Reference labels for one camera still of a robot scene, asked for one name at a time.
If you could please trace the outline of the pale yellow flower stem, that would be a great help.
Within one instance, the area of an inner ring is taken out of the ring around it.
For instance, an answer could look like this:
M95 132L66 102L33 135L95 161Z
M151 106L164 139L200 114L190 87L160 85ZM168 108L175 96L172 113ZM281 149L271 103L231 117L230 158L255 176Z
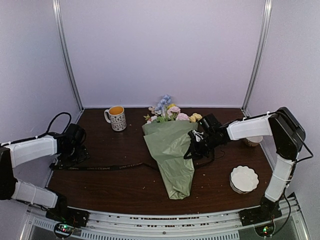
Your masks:
M191 123L196 123L198 121L200 121L203 118L203 116L199 113L193 113L190 117L189 117L189 121Z

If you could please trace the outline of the wrapping paper sheet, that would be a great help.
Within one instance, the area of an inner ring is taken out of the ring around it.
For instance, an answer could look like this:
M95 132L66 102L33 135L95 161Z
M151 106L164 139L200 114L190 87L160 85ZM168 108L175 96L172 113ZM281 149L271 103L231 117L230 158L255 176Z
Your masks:
M191 138L189 131L198 124L188 120L148 123L142 126L144 140L159 168L167 195L171 200L190 196L194 176L192 159L184 159Z

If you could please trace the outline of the pink rose flower stem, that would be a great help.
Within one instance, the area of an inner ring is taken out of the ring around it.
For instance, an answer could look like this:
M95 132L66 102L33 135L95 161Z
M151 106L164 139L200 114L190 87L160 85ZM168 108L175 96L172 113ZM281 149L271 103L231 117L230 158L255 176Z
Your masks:
M181 109L176 105L169 105L166 113L171 121L189 121L189 116L181 112Z

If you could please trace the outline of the blue flower stem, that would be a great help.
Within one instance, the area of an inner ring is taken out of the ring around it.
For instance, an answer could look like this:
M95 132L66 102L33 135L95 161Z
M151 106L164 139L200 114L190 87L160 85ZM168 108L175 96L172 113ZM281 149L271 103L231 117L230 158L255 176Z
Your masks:
M168 94L165 94L162 96L162 98L159 100L156 106L151 106L148 108L148 110L151 112L151 114L158 116L158 117L168 117L168 107L171 104L172 99L171 96Z

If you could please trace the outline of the peach flower stem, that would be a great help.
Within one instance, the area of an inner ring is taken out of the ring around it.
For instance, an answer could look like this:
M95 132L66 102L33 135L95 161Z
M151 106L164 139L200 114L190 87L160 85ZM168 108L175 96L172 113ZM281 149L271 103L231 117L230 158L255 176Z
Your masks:
M145 121L146 121L146 124L151 124L153 121L156 121L157 118L158 118L157 115L152 115L152 116L150 116L149 114L144 115L143 117L144 117L144 119L145 119Z

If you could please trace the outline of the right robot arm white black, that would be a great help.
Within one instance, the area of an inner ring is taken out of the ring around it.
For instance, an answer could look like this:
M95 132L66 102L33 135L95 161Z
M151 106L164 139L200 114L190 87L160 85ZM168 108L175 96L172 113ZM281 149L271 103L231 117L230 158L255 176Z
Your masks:
M292 112L285 106L274 112L238 118L222 124L213 114L199 121L203 133L188 132L190 145L184 159L208 157L215 148L231 141L245 138L272 136L276 149L276 164L269 185L256 210L259 220L268 220L275 212L276 205L285 193L285 187L292 179L299 154L305 144L306 132Z

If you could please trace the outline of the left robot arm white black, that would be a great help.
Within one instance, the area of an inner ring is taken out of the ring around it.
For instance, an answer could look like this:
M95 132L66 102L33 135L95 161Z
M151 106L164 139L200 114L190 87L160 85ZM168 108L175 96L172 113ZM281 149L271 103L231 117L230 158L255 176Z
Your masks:
M51 130L54 121L63 116L60 112L49 122L45 132L32 137L3 142L0 145L0 199L16 200L38 205L52 211L61 222L72 218L66 197L45 187L18 179L14 170L32 162L56 158L62 169L86 160L89 154L85 147L87 133L84 128L68 121L62 132Z

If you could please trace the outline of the small white bowl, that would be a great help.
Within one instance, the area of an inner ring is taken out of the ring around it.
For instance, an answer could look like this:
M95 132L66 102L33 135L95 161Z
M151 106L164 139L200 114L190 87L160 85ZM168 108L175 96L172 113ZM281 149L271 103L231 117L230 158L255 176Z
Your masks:
M245 145L249 147L256 147L261 143L262 140L263 140L263 136L253 136L253 137L244 138L243 142Z

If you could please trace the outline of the scalloped white bowl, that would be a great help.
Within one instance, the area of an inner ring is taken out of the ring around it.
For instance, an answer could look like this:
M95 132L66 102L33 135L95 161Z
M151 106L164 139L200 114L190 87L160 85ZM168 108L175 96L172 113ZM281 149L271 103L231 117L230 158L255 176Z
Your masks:
M259 178L252 168L239 165L230 173L229 184L234 192L248 194L258 187Z

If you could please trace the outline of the patterned mug yellow inside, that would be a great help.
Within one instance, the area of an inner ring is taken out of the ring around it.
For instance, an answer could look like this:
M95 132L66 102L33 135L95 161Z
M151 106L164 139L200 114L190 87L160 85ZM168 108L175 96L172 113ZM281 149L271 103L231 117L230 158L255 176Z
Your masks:
M121 132L127 128L125 109L122 106L113 106L104 111L105 121L111 125L112 130Z

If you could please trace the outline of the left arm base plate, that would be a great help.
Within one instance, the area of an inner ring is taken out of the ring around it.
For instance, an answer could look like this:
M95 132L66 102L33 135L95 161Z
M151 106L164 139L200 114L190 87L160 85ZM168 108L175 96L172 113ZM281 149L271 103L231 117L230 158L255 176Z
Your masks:
M45 217L56 222L80 228L87 226L89 220L89 212L70 207L63 209L62 211L58 211L56 208L49 208L46 211Z

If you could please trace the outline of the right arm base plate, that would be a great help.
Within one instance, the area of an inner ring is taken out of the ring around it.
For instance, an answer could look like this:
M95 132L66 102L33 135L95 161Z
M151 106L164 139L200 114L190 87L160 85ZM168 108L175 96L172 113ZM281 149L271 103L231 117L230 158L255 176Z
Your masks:
M260 206L243 209L238 214L243 227L270 222L282 216L282 212L279 209L273 210L271 213L269 213L263 212Z

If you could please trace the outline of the left aluminium frame post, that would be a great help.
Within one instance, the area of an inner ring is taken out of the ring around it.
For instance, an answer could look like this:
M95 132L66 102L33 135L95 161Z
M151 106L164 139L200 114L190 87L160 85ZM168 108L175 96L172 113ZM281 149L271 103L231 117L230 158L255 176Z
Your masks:
M62 17L62 12L61 12L61 3L59 0L52 0L52 7L53 7L53 14L56 22L56 27L59 35L59 41L60 41L60 46L61 46L61 51L62 51L62 57L63 57L63 62L64 66L66 69L68 81L70 83L71 91L74 96L74 99L76 101L77 107L80 112L84 110L84 106L80 97L80 93L76 84L73 68L72 68L72 63L68 51L68 46L67 46L67 40L66 40L66 35L65 35L65 30L64 30L64 25L63 25L63 17Z

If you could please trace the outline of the aluminium frame post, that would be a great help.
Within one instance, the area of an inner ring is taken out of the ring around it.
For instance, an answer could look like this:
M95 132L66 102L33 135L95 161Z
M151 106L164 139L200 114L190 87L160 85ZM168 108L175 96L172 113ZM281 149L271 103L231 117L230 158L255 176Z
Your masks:
M67 40L66 40L66 35L65 35L65 30L64 30L64 25L63 25L63 17L62 17L62 12L61 12L61 3L59 0L52 0L52 7L53 7L53 14L56 22L56 27L59 35L59 41L60 41L60 46L61 46L61 51L62 51L62 57L63 57L63 62L64 66L66 69L68 81L70 83L71 91L74 96L74 99L76 101L77 107L80 112L84 110L84 106L80 97L80 93L76 84L73 68L72 68L72 63L68 51L68 46L67 46Z
M260 34L259 34L259 40L258 45L256 49L255 59L253 62L253 68L251 71L250 79L248 88L244 97L244 101L241 107L241 110L246 113L249 108L249 103L251 100L251 97L254 92L254 87L258 78L262 58L263 58L263 52L266 46L268 33L270 29L270 22L271 22L271 16L272 16L272 6L273 1L272 0L265 0L264 1L264 9L263 9L263 15L262 15L262 22L261 22L261 28L260 28Z

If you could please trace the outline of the right aluminium frame post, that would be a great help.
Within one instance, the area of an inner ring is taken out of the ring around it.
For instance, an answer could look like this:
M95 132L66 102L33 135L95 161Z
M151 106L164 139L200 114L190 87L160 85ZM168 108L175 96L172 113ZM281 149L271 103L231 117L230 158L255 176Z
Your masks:
M273 1L272 0L265 0L264 1L264 9L263 9L263 15L262 15L262 22L261 22L261 28L260 28L260 34L259 34L259 40L258 45L256 49L255 59L253 62L253 68L251 71L250 79L248 88L244 97L244 101L241 107L241 110L246 113L249 108L249 103L251 100L251 97L254 92L254 87L258 78L262 58L263 58L263 52L266 46L268 33L270 29L270 22L271 22L271 16L272 16L272 6Z

